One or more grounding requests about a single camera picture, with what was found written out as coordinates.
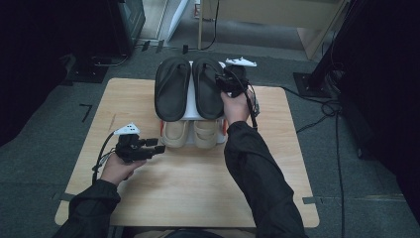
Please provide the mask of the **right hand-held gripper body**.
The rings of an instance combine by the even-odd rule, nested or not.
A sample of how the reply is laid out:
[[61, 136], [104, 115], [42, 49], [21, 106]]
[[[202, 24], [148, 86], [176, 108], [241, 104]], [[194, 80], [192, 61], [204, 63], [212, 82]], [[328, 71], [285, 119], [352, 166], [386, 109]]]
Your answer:
[[232, 88], [232, 92], [229, 93], [231, 97], [237, 97], [248, 89], [249, 80], [247, 79], [246, 69], [248, 67], [256, 67], [257, 64], [254, 61], [248, 59], [226, 59], [226, 66], [224, 67], [224, 73], [230, 76], [230, 80], [221, 81], [229, 84]]

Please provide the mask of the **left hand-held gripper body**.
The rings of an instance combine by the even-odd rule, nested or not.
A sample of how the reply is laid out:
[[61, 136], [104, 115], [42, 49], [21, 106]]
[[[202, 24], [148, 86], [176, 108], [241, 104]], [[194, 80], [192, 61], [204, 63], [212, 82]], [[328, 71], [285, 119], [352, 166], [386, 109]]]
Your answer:
[[134, 123], [129, 123], [115, 130], [113, 134], [119, 136], [115, 153], [126, 164], [134, 161], [143, 161], [147, 158], [147, 155], [142, 151], [139, 138], [140, 129]]

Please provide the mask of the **black slipper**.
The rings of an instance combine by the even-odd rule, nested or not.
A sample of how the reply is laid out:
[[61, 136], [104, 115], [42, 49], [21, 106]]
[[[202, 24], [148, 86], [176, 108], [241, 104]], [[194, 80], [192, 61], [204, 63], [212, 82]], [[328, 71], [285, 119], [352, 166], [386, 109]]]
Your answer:
[[221, 90], [216, 76], [223, 73], [221, 65], [209, 58], [196, 59], [192, 64], [196, 109], [204, 119], [214, 120], [223, 115]]
[[155, 110], [162, 121], [178, 121], [185, 114], [190, 73], [190, 63], [183, 58], [165, 59], [159, 65], [155, 79]]

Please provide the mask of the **beige clog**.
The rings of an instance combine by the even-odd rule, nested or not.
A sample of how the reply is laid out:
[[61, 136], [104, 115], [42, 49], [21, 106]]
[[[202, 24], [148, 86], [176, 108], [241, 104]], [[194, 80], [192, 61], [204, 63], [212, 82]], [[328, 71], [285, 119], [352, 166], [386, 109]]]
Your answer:
[[200, 149], [211, 149], [217, 145], [218, 123], [216, 120], [199, 120], [193, 124], [194, 142]]
[[168, 147], [181, 148], [188, 137], [188, 121], [164, 122], [161, 141]]

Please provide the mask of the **white two-tier shoe rack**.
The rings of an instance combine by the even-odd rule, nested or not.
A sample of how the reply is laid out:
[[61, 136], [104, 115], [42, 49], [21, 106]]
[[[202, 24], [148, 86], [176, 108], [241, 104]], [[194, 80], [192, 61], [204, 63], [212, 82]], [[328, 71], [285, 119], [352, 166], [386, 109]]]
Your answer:
[[[190, 61], [189, 63], [190, 63], [190, 67], [191, 67], [191, 73], [190, 73], [190, 79], [189, 79], [189, 84], [188, 84], [186, 111], [185, 111], [185, 114], [183, 115], [183, 117], [178, 121], [188, 121], [189, 129], [188, 129], [188, 137], [187, 137], [187, 141], [186, 141], [185, 145], [186, 144], [195, 145], [194, 129], [193, 129], [194, 122], [199, 121], [199, 120], [209, 120], [209, 119], [202, 118], [199, 115], [199, 113], [197, 112], [196, 102], [195, 102], [195, 90], [194, 90], [194, 83], [193, 83], [193, 75], [192, 75], [193, 61]], [[217, 140], [217, 145], [218, 145], [218, 144], [225, 141], [225, 136], [223, 135], [223, 130], [222, 130], [222, 125], [224, 123], [223, 115], [221, 117], [217, 118], [217, 119], [214, 119], [214, 120], [216, 120], [217, 123], [218, 123], [218, 140]], [[160, 121], [161, 121], [160, 140], [161, 140], [163, 123], [166, 122], [166, 121], [162, 121], [161, 119], [160, 119]]]

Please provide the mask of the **person's right hand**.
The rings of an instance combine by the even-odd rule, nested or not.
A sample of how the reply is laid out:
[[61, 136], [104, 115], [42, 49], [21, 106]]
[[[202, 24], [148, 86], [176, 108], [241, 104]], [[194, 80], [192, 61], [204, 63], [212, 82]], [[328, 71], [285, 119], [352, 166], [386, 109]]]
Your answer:
[[247, 99], [253, 101], [254, 94], [247, 90], [247, 93], [241, 93], [237, 97], [230, 97], [222, 92], [221, 98], [224, 103], [224, 115], [229, 125], [235, 122], [246, 122], [250, 117], [250, 109]]

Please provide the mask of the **person's left hand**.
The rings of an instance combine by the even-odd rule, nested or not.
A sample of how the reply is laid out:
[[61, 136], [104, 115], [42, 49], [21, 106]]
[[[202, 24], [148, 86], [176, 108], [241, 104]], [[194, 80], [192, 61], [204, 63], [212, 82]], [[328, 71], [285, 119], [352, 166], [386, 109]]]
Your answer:
[[125, 163], [115, 153], [108, 158], [101, 173], [101, 179], [118, 186], [123, 180], [128, 179], [136, 169], [143, 166], [146, 161], [134, 161]]

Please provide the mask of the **light wooden cabinet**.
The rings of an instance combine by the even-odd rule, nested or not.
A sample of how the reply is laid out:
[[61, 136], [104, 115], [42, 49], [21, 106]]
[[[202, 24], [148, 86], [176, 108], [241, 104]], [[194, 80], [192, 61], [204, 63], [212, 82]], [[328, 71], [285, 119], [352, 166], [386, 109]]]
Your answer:
[[203, 49], [204, 19], [218, 19], [297, 29], [309, 60], [341, 16], [348, 0], [200, 0], [198, 48]]

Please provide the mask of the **white board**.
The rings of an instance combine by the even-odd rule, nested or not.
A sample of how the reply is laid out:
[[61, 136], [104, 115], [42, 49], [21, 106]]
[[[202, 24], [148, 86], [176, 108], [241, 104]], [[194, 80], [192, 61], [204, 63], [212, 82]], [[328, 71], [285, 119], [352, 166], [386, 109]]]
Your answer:
[[176, 8], [176, 10], [175, 10], [175, 12], [174, 12], [174, 14], [171, 18], [168, 33], [167, 33], [167, 37], [166, 37], [166, 40], [168, 42], [171, 40], [173, 34], [175, 33], [175, 31], [176, 31], [176, 29], [177, 29], [177, 27], [180, 23], [180, 20], [183, 16], [183, 13], [184, 13], [186, 7], [188, 6], [188, 4], [189, 4], [189, 0], [181, 0], [178, 7]]

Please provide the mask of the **black metal stand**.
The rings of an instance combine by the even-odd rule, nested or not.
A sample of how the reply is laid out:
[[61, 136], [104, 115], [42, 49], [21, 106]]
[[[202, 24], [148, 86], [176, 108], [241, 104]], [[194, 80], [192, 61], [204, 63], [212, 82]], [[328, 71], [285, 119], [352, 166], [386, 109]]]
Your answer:
[[351, 25], [355, 22], [359, 4], [363, 2], [364, 0], [350, 0], [341, 27], [335, 32], [330, 47], [323, 54], [314, 71], [312, 73], [295, 72], [293, 74], [299, 96], [315, 98], [329, 98], [331, 96], [328, 82], [329, 73], [344, 68], [344, 65], [334, 58], [334, 53], [339, 52], [338, 46], [344, 43]]

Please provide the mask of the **dark cabinet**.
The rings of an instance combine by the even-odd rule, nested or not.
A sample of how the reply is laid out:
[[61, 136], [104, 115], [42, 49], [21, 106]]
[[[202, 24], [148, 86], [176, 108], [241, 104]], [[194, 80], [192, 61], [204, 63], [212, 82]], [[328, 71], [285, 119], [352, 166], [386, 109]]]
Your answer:
[[143, 0], [107, 0], [118, 51], [130, 56], [146, 22]]

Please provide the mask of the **black stand base plate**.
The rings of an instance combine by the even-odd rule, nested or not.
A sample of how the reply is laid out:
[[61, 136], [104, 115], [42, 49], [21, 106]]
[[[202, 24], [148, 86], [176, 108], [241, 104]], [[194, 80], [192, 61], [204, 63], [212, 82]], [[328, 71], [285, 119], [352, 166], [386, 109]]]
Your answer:
[[101, 83], [107, 70], [107, 66], [96, 65], [89, 60], [76, 59], [66, 76], [66, 80], [70, 82]]

